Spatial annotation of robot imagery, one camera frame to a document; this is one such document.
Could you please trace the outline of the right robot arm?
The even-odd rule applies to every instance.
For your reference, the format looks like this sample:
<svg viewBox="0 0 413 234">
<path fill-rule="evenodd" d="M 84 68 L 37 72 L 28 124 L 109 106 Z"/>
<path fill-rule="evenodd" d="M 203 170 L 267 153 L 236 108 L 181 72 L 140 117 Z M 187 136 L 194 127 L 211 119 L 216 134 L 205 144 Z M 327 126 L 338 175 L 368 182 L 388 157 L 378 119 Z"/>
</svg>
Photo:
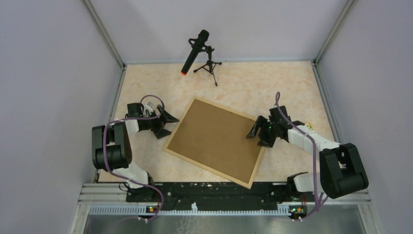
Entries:
<svg viewBox="0 0 413 234">
<path fill-rule="evenodd" d="M 298 173 L 287 179 L 286 196 L 300 200 L 306 192 L 335 199 L 369 186 L 359 151 L 352 143 L 328 140 L 301 121 L 291 121 L 285 106 L 269 110 L 269 117 L 258 116 L 246 138 L 259 137 L 257 145 L 271 148 L 277 138 L 310 153 L 316 160 L 312 174 Z"/>
</svg>

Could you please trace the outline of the black tripod stand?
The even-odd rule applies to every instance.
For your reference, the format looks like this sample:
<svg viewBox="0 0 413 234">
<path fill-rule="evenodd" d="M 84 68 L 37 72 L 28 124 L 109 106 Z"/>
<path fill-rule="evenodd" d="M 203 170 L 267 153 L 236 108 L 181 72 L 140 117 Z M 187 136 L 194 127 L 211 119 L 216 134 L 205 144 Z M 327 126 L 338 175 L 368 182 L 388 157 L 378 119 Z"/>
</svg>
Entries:
<svg viewBox="0 0 413 234">
<path fill-rule="evenodd" d="M 215 86 L 217 87 L 217 86 L 218 86 L 218 82 L 217 82 L 216 77 L 215 77 L 215 74 L 214 74 L 214 69 L 215 69 L 215 66 L 216 66 L 216 65 L 222 65 L 223 63 L 222 63 L 222 62 L 214 62 L 214 61 L 212 60 L 212 52 L 213 52 L 214 50 L 215 50 L 215 49 L 212 48 L 211 46 L 206 46 L 204 49 L 201 50 L 201 52 L 206 52 L 206 53 L 207 53 L 207 55 L 208 55 L 208 60 L 206 61 L 206 63 L 205 63 L 203 66 L 201 66 L 201 67 L 193 70 L 193 72 L 196 73 L 196 72 L 198 72 L 199 70 L 202 70 L 202 69 L 205 70 L 205 71 L 207 71 L 209 74 L 211 74 L 211 75 L 213 76 L 214 84 L 215 84 Z"/>
</svg>

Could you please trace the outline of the black microphone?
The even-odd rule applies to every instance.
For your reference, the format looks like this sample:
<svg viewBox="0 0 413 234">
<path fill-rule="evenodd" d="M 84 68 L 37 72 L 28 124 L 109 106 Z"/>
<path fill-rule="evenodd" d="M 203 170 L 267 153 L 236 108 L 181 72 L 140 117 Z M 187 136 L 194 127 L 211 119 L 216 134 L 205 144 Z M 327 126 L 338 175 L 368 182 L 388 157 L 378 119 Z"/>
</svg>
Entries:
<svg viewBox="0 0 413 234">
<path fill-rule="evenodd" d="M 209 32 L 205 29 L 202 29 L 196 39 L 188 40 L 189 44 L 191 45 L 191 52 L 181 69 L 181 74 L 183 76 L 185 76 L 188 73 L 191 65 L 194 63 L 198 54 L 202 52 L 203 47 L 205 46 L 205 43 L 207 42 L 208 38 Z"/>
</svg>

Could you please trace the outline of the yellow toy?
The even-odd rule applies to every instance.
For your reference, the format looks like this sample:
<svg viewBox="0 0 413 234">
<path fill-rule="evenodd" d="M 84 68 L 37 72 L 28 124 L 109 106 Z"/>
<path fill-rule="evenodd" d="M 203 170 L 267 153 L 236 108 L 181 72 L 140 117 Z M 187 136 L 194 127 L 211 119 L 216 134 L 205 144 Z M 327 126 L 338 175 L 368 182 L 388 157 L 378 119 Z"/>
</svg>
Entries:
<svg viewBox="0 0 413 234">
<path fill-rule="evenodd" d="M 306 125 L 309 129 L 313 130 L 313 127 L 312 127 L 311 123 L 308 122 L 308 123 L 306 123 L 305 125 Z"/>
</svg>

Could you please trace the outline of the aluminium rail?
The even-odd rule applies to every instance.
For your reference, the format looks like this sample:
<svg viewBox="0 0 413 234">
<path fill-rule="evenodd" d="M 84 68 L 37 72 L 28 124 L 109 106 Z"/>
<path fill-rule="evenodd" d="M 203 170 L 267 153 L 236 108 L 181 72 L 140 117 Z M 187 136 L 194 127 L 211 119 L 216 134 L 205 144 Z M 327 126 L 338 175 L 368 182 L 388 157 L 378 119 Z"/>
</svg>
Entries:
<svg viewBox="0 0 413 234">
<path fill-rule="evenodd" d="M 186 211 L 162 211 L 161 206 L 152 202 L 128 203 L 126 201 L 127 190 L 124 183 L 92 183 L 84 184 L 78 199 L 79 205 L 85 205 L 89 213 L 94 215 L 136 215 L 153 216 L 159 215 L 270 215 L 290 216 L 293 211 L 304 213 L 310 211 L 315 204 L 303 201 L 284 202 L 276 210 L 271 211 L 199 211 L 196 204 Z"/>
</svg>

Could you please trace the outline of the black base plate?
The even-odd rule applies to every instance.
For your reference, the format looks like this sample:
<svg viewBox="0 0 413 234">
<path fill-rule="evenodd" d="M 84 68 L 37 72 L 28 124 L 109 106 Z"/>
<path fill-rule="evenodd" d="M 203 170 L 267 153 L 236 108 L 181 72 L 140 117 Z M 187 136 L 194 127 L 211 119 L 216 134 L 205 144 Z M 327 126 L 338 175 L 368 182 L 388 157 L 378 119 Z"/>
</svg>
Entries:
<svg viewBox="0 0 413 234">
<path fill-rule="evenodd" d="M 291 185 L 254 182 L 245 188 L 233 182 L 158 182 L 154 188 L 127 189 L 128 203 L 152 202 L 162 211 L 271 211 L 284 202 L 313 202 L 311 192 L 297 192 Z"/>
</svg>

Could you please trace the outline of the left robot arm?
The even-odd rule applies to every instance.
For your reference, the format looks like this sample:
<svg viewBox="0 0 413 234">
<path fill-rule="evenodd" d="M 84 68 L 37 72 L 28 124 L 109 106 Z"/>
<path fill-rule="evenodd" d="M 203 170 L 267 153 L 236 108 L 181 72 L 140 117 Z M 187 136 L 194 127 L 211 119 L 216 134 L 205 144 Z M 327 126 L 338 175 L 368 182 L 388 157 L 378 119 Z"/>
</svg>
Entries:
<svg viewBox="0 0 413 234">
<path fill-rule="evenodd" d="M 149 120 L 127 120 L 108 127 L 104 138 L 105 126 L 92 128 L 92 162 L 96 169 L 107 170 L 103 146 L 106 145 L 107 162 L 113 173 L 126 177 L 127 192 L 138 195 L 144 201 L 151 201 L 158 193 L 148 172 L 132 161 L 129 133 L 151 131 L 157 139 L 171 135 L 164 127 L 167 123 L 177 123 L 179 119 L 169 114 L 164 107 L 157 105 L 159 118 Z"/>
</svg>

